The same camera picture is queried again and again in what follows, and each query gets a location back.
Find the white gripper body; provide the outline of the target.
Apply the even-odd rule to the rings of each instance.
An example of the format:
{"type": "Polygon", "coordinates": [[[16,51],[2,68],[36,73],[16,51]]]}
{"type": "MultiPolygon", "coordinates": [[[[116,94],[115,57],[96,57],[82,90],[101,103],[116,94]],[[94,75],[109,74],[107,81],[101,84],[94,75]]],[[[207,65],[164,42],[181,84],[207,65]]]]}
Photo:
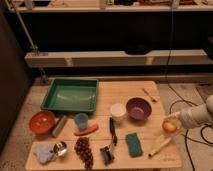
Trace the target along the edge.
{"type": "Polygon", "coordinates": [[[169,121],[172,124],[177,126],[177,130],[174,133],[180,132],[183,129],[182,123],[181,123],[180,119],[176,115],[168,115],[165,118],[164,122],[165,121],[169,121]]]}

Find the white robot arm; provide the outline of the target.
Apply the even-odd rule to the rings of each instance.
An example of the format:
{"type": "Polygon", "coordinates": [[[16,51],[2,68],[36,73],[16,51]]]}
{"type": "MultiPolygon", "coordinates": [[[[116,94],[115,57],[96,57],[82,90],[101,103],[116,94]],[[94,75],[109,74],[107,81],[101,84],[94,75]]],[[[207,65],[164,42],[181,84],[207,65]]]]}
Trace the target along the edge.
{"type": "Polygon", "coordinates": [[[166,133],[175,133],[181,129],[192,129],[208,123],[213,124],[213,95],[209,96],[204,104],[168,115],[162,123],[162,128],[166,133]]]}

